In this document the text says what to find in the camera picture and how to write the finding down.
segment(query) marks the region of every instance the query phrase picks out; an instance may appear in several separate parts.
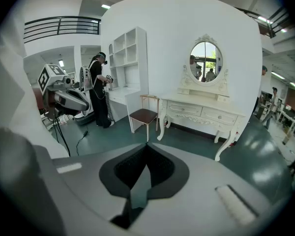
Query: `black railing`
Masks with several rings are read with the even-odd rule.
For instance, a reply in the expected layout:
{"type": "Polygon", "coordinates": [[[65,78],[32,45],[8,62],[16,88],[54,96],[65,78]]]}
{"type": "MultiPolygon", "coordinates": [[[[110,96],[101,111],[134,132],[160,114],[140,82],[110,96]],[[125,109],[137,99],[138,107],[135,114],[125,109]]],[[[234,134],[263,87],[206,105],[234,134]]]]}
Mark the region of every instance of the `black railing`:
{"type": "Polygon", "coordinates": [[[100,22],[101,20],[97,18],[79,16],[37,19],[25,23],[24,43],[62,34],[84,33],[99,35],[100,22]]]}
{"type": "Polygon", "coordinates": [[[236,8],[244,12],[247,16],[253,18],[259,25],[260,34],[269,36],[270,38],[275,37],[275,34],[280,30],[288,30],[295,25],[291,22],[289,14],[284,7],[280,7],[273,15],[269,18],[266,18],[258,13],[236,8]]]}

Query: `white shelving unit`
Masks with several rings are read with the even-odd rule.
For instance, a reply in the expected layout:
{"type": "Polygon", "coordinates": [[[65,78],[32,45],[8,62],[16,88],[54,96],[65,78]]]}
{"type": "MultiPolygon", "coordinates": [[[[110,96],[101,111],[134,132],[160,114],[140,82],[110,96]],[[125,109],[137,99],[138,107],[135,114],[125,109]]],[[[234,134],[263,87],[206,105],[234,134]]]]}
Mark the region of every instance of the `white shelving unit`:
{"type": "MultiPolygon", "coordinates": [[[[109,67],[114,78],[109,100],[115,121],[140,109],[141,94],[148,94],[147,33],[135,27],[109,45],[109,67]]],[[[141,126],[133,122],[134,132],[141,126]]]]}

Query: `brown chair seat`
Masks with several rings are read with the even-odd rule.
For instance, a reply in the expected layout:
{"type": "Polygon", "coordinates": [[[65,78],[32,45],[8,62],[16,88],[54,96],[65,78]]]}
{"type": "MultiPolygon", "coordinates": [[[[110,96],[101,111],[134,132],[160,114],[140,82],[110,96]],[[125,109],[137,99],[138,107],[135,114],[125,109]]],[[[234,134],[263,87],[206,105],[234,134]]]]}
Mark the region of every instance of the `brown chair seat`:
{"type": "Polygon", "coordinates": [[[131,118],[143,123],[150,123],[151,121],[155,119],[156,116],[157,116],[156,112],[151,111],[149,109],[143,109],[143,108],[130,114],[131,118]]]}

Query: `oval mirror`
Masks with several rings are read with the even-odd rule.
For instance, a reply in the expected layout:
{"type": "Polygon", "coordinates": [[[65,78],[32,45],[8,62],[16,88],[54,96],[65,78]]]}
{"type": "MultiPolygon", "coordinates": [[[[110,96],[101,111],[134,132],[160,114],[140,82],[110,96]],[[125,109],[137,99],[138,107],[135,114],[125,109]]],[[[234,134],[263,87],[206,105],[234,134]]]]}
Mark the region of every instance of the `oval mirror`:
{"type": "Polygon", "coordinates": [[[190,70],[199,83],[208,83],[216,79],[223,66],[220,50],[210,42],[200,42],[190,55],[190,70]]]}

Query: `person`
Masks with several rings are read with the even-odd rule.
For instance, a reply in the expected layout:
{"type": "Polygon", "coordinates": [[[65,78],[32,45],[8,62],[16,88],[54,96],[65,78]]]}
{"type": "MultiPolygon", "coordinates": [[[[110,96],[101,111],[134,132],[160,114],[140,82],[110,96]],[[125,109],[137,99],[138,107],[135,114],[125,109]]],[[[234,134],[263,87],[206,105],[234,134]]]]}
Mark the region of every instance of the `person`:
{"type": "Polygon", "coordinates": [[[93,89],[89,91],[89,95],[95,114],[96,125],[108,128],[114,125],[114,122],[108,120],[104,86],[106,83],[110,83],[111,80],[102,76],[102,64],[104,64],[105,59],[106,55],[100,52],[92,58],[88,66],[92,78],[92,85],[94,85],[93,89]]]}
{"type": "MultiPolygon", "coordinates": [[[[267,68],[263,65],[262,66],[262,73],[261,73],[261,77],[266,75],[266,72],[267,72],[267,68]]],[[[259,96],[260,96],[260,101],[262,101],[262,96],[261,96],[261,85],[262,83],[260,82],[260,87],[259,87],[259,92],[258,92],[258,97],[257,97],[257,100],[256,100],[256,103],[255,103],[255,106],[254,106],[254,110],[252,111],[252,113],[254,113],[254,111],[256,110],[256,107],[259,103],[259,96]]]]}
{"type": "Polygon", "coordinates": [[[266,129],[269,129],[271,117],[276,112],[277,101],[278,101],[278,98],[276,96],[276,94],[277,94],[277,88],[272,88],[272,89],[273,89],[273,97],[271,99],[270,111],[267,114],[267,116],[264,118],[264,120],[261,122],[262,124],[264,124],[266,122],[266,125],[265,125],[265,128],[266,129]]]}
{"type": "Polygon", "coordinates": [[[194,57],[193,55],[190,55],[190,69],[191,69],[193,76],[195,76],[197,79],[199,79],[200,76],[202,75],[201,66],[199,66],[195,62],[195,59],[196,59],[196,57],[194,57]]]}
{"type": "Polygon", "coordinates": [[[206,82],[210,82],[215,79],[215,74],[213,73],[213,68],[210,68],[210,71],[206,73],[206,82]]]}

